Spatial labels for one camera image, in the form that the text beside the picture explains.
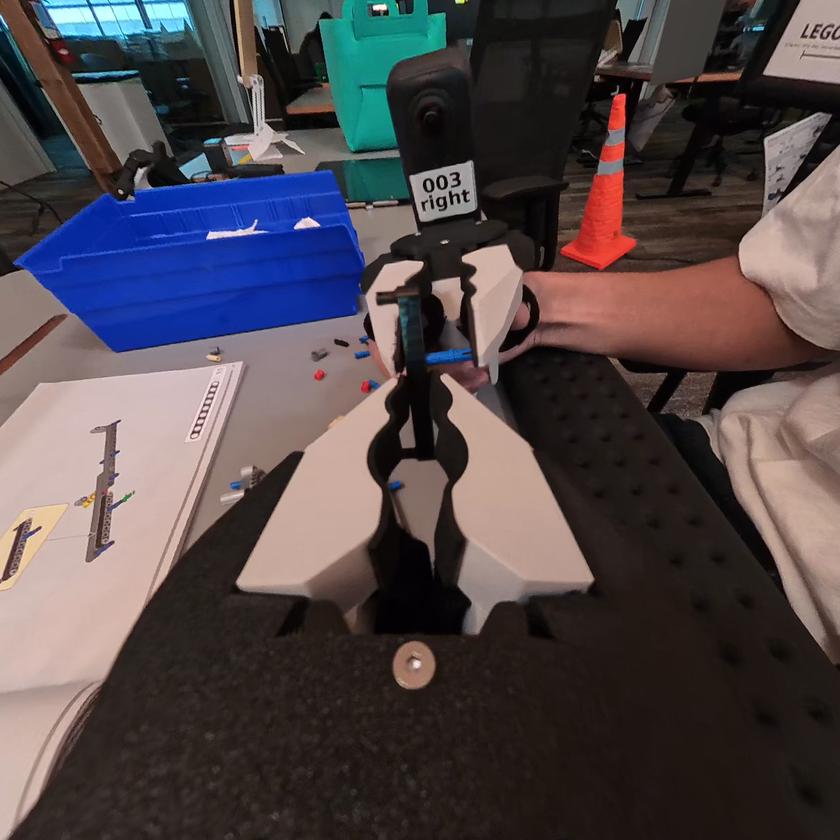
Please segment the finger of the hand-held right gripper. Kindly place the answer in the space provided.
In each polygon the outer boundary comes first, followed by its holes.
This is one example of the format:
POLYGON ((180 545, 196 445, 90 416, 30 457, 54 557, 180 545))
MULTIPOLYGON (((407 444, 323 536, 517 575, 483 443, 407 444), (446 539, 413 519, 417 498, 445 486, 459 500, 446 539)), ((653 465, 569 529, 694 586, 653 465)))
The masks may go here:
POLYGON ((458 383, 496 384, 500 362, 511 356, 502 344, 522 306, 523 270, 508 245, 493 245, 464 255, 460 278, 474 359, 458 367, 458 383))
POLYGON ((394 291, 409 284, 422 292, 421 323, 425 345, 434 342, 434 303, 431 276, 422 260, 377 259, 363 271, 363 294, 370 319, 370 333, 377 347, 381 365, 389 377, 397 377, 403 370, 403 351, 400 337, 400 312, 395 303, 379 304, 379 292, 394 291))

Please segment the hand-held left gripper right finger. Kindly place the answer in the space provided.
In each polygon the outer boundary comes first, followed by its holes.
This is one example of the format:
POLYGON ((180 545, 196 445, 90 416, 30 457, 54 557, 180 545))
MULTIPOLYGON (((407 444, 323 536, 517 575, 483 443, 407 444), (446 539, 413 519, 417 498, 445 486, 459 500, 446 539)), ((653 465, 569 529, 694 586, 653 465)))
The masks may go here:
POLYGON ((465 537, 455 584, 470 611, 586 591, 593 573, 531 446, 450 375, 440 380, 467 449, 451 496, 465 537))

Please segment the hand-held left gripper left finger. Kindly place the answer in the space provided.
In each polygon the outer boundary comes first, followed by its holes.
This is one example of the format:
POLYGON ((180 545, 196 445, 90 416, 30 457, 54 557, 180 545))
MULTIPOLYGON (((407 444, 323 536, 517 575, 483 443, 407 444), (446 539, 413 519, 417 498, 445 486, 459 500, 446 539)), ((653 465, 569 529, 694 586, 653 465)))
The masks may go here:
POLYGON ((366 601, 379 587, 369 544, 390 501, 400 432, 380 463, 370 454, 390 420, 391 379, 310 444, 282 491, 236 585, 312 601, 366 601))

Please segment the black lego frame beam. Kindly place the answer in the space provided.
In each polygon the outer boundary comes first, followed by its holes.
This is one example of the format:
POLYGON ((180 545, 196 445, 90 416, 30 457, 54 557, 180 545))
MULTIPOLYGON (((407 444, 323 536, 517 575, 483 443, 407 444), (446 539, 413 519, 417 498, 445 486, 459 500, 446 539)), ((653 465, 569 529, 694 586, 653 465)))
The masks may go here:
POLYGON ((431 379, 426 364, 421 291, 415 281, 408 280, 394 290, 378 291, 376 303, 397 306, 397 346, 402 351, 413 424, 414 457, 430 460, 434 456, 434 424, 429 408, 431 379))

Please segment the person's right forearm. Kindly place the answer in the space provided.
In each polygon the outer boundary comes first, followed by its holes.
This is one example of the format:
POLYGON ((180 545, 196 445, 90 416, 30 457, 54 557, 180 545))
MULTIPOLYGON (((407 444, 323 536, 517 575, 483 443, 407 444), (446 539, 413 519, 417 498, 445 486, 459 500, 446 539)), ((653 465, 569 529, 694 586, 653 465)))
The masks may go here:
POLYGON ((697 372, 779 370, 833 351, 784 323, 736 257, 661 272, 573 277, 565 347, 697 372))

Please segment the light grey lego connector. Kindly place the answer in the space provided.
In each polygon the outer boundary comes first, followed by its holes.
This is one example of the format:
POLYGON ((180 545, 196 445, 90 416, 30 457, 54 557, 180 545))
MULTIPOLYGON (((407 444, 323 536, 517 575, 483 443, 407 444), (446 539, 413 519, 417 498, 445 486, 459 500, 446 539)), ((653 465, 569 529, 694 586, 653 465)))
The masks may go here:
POLYGON ((220 503, 233 505, 254 489, 266 476, 266 472, 256 465, 247 465, 240 470, 239 478, 229 484, 229 491, 220 498, 220 503))

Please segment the person's right hand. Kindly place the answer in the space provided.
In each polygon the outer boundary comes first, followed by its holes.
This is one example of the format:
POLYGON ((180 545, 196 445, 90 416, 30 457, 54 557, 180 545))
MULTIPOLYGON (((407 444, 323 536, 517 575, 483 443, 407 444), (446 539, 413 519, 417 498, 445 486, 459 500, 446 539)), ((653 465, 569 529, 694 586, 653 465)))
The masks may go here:
POLYGON ((501 351, 500 364, 507 363, 538 347, 575 349, 580 342, 580 320, 574 309, 575 285, 571 275, 556 272, 528 272, 523 277, 523 298, 511 324, 514 330, 526 331, 508 350, 501 351), (527 301, 533 299, 539 309, 539 320, 528 327, 530 312, 527 301))

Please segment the dark green flat box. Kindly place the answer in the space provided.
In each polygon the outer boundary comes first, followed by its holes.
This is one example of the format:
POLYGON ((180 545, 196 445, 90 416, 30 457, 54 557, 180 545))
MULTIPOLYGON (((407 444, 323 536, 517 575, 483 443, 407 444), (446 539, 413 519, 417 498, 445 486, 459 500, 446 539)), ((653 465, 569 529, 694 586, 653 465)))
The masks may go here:
POLYGON ((348 207, 387 207, 412 201, 401 159, 323 161, 317 172, 333 174, 348 207))

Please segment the black mesh office chair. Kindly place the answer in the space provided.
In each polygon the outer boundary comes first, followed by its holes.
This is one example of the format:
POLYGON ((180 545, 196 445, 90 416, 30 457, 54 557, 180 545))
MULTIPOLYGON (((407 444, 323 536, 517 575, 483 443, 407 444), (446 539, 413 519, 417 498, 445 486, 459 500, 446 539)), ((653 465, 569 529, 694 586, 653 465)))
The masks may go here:
POLYGON ((574 130, 615 1, 482 1, 470 53, 484 215, 529 236, 553 266, 574 130))

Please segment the orange traffic cone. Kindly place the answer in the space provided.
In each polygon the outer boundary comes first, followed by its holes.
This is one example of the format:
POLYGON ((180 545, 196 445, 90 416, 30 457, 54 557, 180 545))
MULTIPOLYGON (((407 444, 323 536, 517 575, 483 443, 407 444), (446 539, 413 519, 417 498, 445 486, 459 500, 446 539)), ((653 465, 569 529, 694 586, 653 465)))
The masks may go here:
POLYGON ((636 247, 623 233, 626 95, 612 100, 607 135, 584 208, 577 237, 562 247, 561 255, 603 270, 636 247))

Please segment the blue plastic bin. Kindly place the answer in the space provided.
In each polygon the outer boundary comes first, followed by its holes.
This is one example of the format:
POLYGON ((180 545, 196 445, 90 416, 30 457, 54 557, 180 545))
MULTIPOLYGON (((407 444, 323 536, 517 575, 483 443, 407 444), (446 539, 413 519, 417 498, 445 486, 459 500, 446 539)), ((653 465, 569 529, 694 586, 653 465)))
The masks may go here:
POLYGON ((100 196, 16 265, 123 352, 351 316, 364 257, 314 171, 100 196))

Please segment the white waste bin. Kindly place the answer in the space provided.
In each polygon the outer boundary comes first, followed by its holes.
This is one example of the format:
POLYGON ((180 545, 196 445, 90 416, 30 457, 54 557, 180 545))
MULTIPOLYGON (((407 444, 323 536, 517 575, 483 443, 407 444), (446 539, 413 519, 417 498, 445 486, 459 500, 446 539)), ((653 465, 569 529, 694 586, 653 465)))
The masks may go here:
POLYGON ((93 116, 123 164, 133 151, 151 151, 156 141, 172 155, 150 95, 137 70, 72 73, 93 116))

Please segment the printed paper sheet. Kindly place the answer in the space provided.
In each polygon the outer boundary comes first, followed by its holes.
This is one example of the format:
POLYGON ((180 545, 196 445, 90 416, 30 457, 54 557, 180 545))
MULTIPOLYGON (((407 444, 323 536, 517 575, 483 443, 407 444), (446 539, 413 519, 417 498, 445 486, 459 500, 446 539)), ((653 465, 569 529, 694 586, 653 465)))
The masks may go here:
POLYGON ((829 113, 817 112, 763 139, 763 217, 778 204, 792 184, 831 118, 829 113))

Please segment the black framed marker sign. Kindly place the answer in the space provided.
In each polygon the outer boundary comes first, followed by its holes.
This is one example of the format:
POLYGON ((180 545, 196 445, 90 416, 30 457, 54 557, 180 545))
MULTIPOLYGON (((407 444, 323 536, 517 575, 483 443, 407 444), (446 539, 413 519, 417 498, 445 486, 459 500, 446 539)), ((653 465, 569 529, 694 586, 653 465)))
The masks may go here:
POLYGON ((738 83, 748 104, 838 114, 839 2, 778 2, 738 83))

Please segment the wooden post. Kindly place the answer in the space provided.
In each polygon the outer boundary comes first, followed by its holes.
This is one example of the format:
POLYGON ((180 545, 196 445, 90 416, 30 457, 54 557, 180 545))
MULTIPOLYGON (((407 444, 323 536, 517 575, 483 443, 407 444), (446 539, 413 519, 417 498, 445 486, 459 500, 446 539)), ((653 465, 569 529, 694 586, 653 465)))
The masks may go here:
POLYGON ((60 57, 58 48, 45 35, 30 2, 2 1, 1 11, 18 47, 100 188, 104 193, 116 196, 114 178, 121 171, 122 163, 73 79, 67 60, 60 57))

